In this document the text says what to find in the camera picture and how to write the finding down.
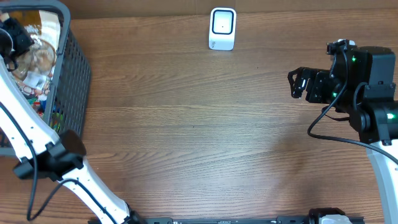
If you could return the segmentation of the clear cookie bag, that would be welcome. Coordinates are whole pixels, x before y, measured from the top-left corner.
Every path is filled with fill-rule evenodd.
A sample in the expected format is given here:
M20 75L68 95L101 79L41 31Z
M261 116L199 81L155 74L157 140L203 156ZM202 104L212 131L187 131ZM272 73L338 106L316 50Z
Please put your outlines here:
M16 19L34 41L28 52L16 58L19 66L12 72L13 79L26 98L45 101L57 59L61 28L58 15L48 11L14 11L1 15L3 22L10 18Z

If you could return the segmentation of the green gummy candy bag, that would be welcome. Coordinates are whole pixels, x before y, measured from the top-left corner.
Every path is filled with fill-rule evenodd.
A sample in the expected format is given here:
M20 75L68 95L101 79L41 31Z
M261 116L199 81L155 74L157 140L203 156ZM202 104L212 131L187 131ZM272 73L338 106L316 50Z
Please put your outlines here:
M40 101L38 98L31 98L27 100L34 111L38 114L40 118L44 118L44 112L46 109L47 101ZM60 108L57 106L53 106L52 115L50 119L50 127L54 129L56 132L59 132L63 123L63 113L60 111Z

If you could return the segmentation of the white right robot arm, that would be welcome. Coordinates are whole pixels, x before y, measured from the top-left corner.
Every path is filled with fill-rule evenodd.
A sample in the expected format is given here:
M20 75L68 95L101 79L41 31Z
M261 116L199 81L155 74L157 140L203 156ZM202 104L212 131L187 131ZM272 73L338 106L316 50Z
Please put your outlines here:
M331 108L346 113L346 121L359 140L309 136L365 147L379 189L385 223L397 223L397 101L393 82L396 56L385 47L329 46L333 56L329 70L299 67L288 73L293 98L303 91L309 103L324 105L321 117Z

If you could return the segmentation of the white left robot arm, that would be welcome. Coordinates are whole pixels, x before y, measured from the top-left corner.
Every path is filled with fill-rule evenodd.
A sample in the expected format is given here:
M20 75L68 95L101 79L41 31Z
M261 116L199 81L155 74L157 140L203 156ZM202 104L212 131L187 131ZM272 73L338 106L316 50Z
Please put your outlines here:
M86 148L72 130L57 134L34 111L12 78L8 64L34 41L13 18L1 22L1 129L19 158L14 173L32 179L27 220L36 219L61 187L70 189L97 216L100 223L143 223L144 220L117 197L96 175L86 158ZM39 210L32 211L40 178L57 182Z

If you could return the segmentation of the white barcode scanner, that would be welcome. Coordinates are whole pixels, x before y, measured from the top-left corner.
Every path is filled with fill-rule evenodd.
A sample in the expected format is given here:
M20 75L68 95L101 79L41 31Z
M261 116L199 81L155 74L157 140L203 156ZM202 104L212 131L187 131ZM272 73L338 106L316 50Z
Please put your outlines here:
M208 46L211 50L234 49L236 11L229 7L216 7L210 13Z

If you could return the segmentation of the grey plastic mesh basket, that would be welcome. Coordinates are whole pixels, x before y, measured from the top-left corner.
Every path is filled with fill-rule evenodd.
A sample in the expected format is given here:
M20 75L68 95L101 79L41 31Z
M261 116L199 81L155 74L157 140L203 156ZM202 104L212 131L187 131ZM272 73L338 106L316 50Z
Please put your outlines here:
M57 133L71 129L81 136L88 104L91 67L70 29L69 9L60 1L4 1L1 3L1 10L43 10L58 15L61 26L60 40L43 120L50 126L53 106L57 106L63 113L63 123Z

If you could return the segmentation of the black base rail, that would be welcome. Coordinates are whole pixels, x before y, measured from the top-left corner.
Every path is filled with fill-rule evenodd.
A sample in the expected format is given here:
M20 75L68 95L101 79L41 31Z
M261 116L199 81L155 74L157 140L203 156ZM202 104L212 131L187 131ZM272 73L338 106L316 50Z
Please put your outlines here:
M365 224L363 217L347 217L339 208L312 208L307 215L288 215L276 218L214 218L172 219L169 217L142 218L133 211L122 224L321 224L348 223Z

